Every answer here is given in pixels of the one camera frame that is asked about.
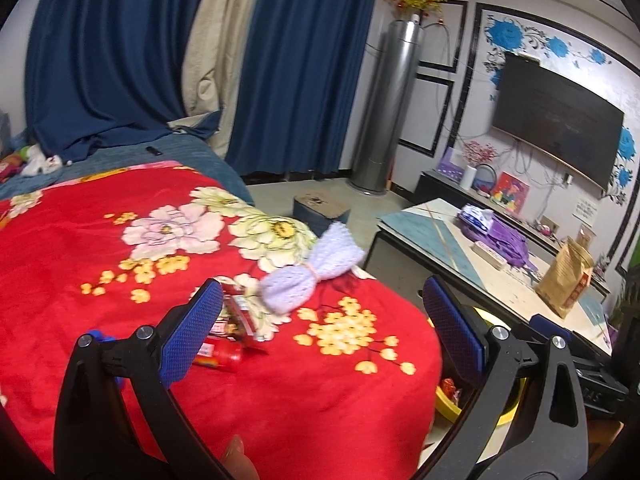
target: white wall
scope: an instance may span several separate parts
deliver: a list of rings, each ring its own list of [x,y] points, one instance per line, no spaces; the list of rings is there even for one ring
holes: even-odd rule
[[[447,73],[444,71],[433,70],[430,68],[420,68],[419,73],[431,76],[437,76],[443,79],[450,79],[454,82],[453,96],[451,101],[451,108],[447,113],[445,120],[445,127],[443,133],[439,139],[436,153],[433,158],[417,153],[414,150],[408,149],[404,146],[399,146],[396,156],[396,163],[394,165],[393,181],[400,186],[407,188],[408,190],[414,190],[415,185],[420,177],[420,172],[434,168],[439,162],[442,153],[447,145],[449,137],[449,130],[452,124],[453,114],[455,113],[459,100],[460,92],[462,90],[462,83],[466,72],[466,64],[468,61],[470,42],[472,38],[472,32],[474,28],[475,6],[476,3],[492,4],[495,6],[507,7],[509,9],[516,9],[523,12],[528,12],[554,22],[561,23],[573,30],[577,30],[588,37],[599,41],[611,50],[619,53],[625,57],[632,64],[640,67],[640,48],[632,41],[627,35],[620,33],[617,30],[609,27],[607,23],[601,22],[595,17],[581,12],[574,7],[566,6],[557,0],[465,0],[468,2],[468,14],[466,16],[464,27],[464,36],[462,42],[462,51],[460,53],[460,62],[456,73]],[[460,22],[460,10],[457,6],[443,6],[444,18],[447,25],[451,29],[451,43],[452,49],[456,44],[456,33]],[[507,18],[500,15],[497,19]],[[527,20],[520,20],[522,25],[533,26],[538,30],[542,30],[549,35],[549,37],[557,36],[562,38],[566,42],[571,42],[571,50],[575,52],[566,59],[559,59],[556,56],[547,57],[543,50],[533,49],[533,44],[525,43],[524,50],[527,53],[537,52],[537,56],[542,60],[541,64],[550,70],[559,72],[562,75],[569,77],[583,86],[590,88],[600,96],[608,99],[610,102],[618,106],[625,112],[625,126],[628,127],[634,137],[636,138],[636,146],[640,152],[640,78],[635,75],[631,70],[624,67],[622,64],[613,60],[612,64],[599,66],[595,63],[589,62],[586,58],[579,56],[587,55],[590,52],[588,43],[581,42],[576,38],[571,38],[568,35],[563,35],[555,29],[544,27],[536,22],[528,22]],[[511,145],[510,138],[500,134],[490,127],[490,120],[492,114],[492,108],[495,105],[493,101],[497,97],[495,91],[495,85],[491,83],[491,72],[485,69],[483,63],[486,61],[486,53],[492,46],[488,44],[486,40],[486,34],[484,28],[488,25],[488,15],[485,13],[482,17],[481,33],[478,40],[478,57],[474,65],[473,79],[470,86],[468,100],[466,102],[465,112],[462,117],[462,124],[458,133],[458,143],[460,143],[460,137],[478,137],[476,140],[485,144],[491,143],[494,145],[498,152],[501,152]],[[443,41],[443,30],[437,27],[431,27],[427,31],[426,42],[428,44],[437,44],[438,48],[427,47],[425,51],[426,60],[431,62],[438,62],[437,58],[443,55],[443,49],[440,46]],[[572,63],[578,62],[580,70],[578,70]],[[442,109],[441,103],[444,101],[443,92],[440,93],[440,99],[438,106],[433,107],[434,95],[433,91],[425,91],[417,89],[414,91],[414,100],[409,110],[409,116],[405,124],[404,131],[401,138],[410,140],[416,144],[422,146],[430,145],[433,140],[433,125],[437,123],[440,117],[440,110]],[[529,164],[529,150],[524,150],[526,155],[525,161]],[[635,159],[630,162],[629,169],[634,173],[634,179],[638,172],[638,158],[640,153],[636,155]],[[552,179],[554,169],[556,167],[555,162],[541,153],[534,152],[530,161],[530,166],[527,167],[528,171],[525,176],[519,176],[516,172],[516,152],[505,153],[499,164],[496,164],[498,174],[500,171],[507,171],[512,174],[516,174],[519,178],[522,178],[525,182],[529,181],[531,189],[527,198],[526,205],[522,211],[524,219],[533,219],[537,217],[540,212],[545,208],[546,197],[550,187],[546,185],[547,177]],[[519,171],[523,170],[523,161],[518,158],[517,168]],[[566,170],[560,168],[558,170],[558,178],[561,178],[562,174]],[[631,194],[634,186],[634,180],[626,186],[625,191],[627,195]],[[596,239],[591,247],[591,253],[594,257],[598,257],[601,253],[607,253],[611,247],[611,243],[618,231],[618,228],[622,222],[623,215],[628,206],[628,202],[623,205],[618,205],[611,201],[609,198],[600,200],[599,190],[586,179],[575,176],[574,183],[567,189],[562,187],[555,187],[548,199],[548,205],[545,209],[545,215],[560,224],[561,230],[559,234],[561,236],[573,236],[575,237],[580,225],[580,221],[574,218],[572,211],[574,210],[575,203],[577,203],[578,197],[585,196],[592,200],[599,201],[600,211],[596,223],[594,225],[594,231],[596,232]],[[607,271],[607,283],[615,290],[619,288],[621,279],[618,273],[614,270],[615,265],[618,263],[623,248],[630,237],[631,228],[634,223],[638,221],[638,209],[640,209],[640,200],[638,206],[635,206],[632,214],[632,222],[629,223],[626,228],[625,234],[622,239],[622,243],[619,245],[616,251],[612,266]],[[626,264],[631,256],[633,247],[625,257]]]
[[[382,39],[386,33],[386,28],[394,19],[392,7],[387,1],[376,0],[371,17],[371,24],[369,26],[369,35],[367,36],[368,45],[365,47],[356,95],[353,101],[353,108],[351,109],[349,126],[342,147],[342,156],[340,158],[341,170],[351,168],[354,151],[356,150],[358,133],[360,132],[360,125],[362,124],[367,99],[369,97],[369,89],[378,62],[378,53],[374,48],[380,48],[382,46]]]
[[[40,0],[18,0],[0,29],[0,110],[9,114],[11,134],[24,130],[24,64],[31,23]]]

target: purple bag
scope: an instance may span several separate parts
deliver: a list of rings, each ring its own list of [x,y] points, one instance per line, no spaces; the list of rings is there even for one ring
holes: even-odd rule
[[[503,256],[510,266],[529,267],[531,270],[538,270],[529,261],[529,248],[525,237],[515,229],[503,224],[495,216],[494,223],[487,234],[466,223],[462,226],[461,231],[470,240],[487,244],[495,252]]]

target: stool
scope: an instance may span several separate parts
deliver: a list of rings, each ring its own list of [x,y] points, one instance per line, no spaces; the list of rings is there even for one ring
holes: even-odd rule
[[[309,226],[321,236],[332,222],[347,223],[351,209],[321,192],[310,192],[293,198],[293,218]]]

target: beige curtain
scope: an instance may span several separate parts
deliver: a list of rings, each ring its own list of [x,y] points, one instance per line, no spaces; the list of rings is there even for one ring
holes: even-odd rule
[[[209,145],[224,157],[236,114],[244,47],[255,0],[201,0],[182,64],[182,99],[188,117],[169,126],[194,126],[222,110]]]

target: brown paper bag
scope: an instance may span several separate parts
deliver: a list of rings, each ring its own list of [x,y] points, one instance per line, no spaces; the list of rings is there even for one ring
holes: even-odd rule
[[[535,291],[562,319],[591,283],[593,258],[571,238],[561,247]]]

